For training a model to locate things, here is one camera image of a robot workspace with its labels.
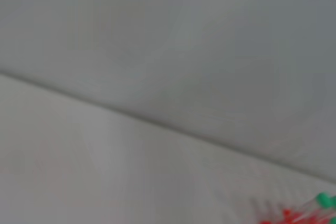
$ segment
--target white wall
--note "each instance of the white wall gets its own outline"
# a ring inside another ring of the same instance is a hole
[[[334,0],[0,0],[0,70],[336,180],[335,15]]]
[[[0,220],[257,223],[336,186],[0,76]]]

